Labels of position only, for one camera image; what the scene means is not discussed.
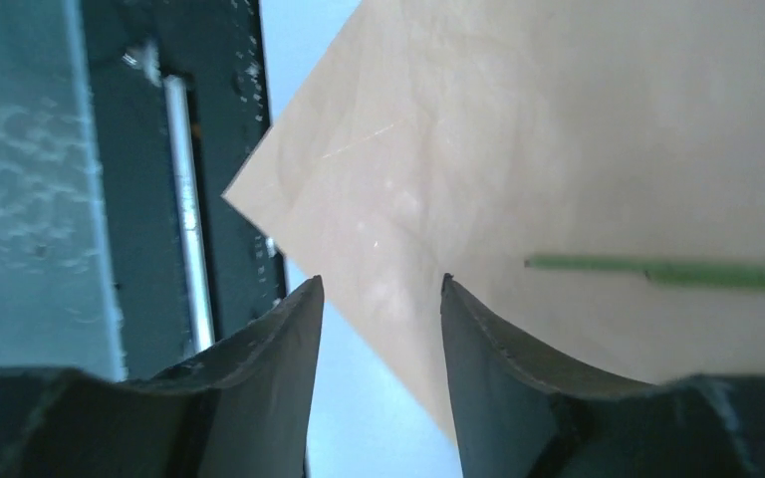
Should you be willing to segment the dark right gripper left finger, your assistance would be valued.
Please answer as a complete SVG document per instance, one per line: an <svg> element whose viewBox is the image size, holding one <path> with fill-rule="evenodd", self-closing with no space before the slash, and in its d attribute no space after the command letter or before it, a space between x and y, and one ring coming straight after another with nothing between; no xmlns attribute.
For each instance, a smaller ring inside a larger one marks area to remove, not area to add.
<svg viewBox="0 0 765 478"><path fill-rule="evenodd" d="M313 277L153 378L0 368L0 477L300 477L325 291Z"/></svg>

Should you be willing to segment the peach white fake flower bunch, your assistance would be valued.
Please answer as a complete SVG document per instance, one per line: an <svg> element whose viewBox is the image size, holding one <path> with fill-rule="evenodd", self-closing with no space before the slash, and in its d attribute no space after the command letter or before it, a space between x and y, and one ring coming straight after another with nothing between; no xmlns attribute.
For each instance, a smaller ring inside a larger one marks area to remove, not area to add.
<svg viewBox="0 0 765 478"><path fill-rule="evenodd" d="M765 291L765 263L757 262L539 253L527 256L524 264L539 270L640 274L673 287Z"/></svg>

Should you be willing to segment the orange wrapping paper sheet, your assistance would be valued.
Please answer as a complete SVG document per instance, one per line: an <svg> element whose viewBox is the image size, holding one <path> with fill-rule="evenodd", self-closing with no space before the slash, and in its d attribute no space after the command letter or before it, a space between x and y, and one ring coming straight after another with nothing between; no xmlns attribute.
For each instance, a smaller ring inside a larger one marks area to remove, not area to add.
<svg viewBox="0 0 765 478"><path fill-rule="evenodd" d="M445 274L622 376L765 373L765 293L525 264L765 263L765 1L365 1L225 198L446 434Z"/></svg>

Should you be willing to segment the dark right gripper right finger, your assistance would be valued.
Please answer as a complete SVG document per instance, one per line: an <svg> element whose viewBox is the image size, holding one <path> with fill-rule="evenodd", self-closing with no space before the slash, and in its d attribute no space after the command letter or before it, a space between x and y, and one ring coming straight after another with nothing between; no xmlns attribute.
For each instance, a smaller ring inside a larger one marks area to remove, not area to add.
<svg viewBox="0 0 765 478"><path fill-rule="evenodd" d="M445 275L441 329L467 477L765 477L765 376L662 385L587 365Z"/></svg>

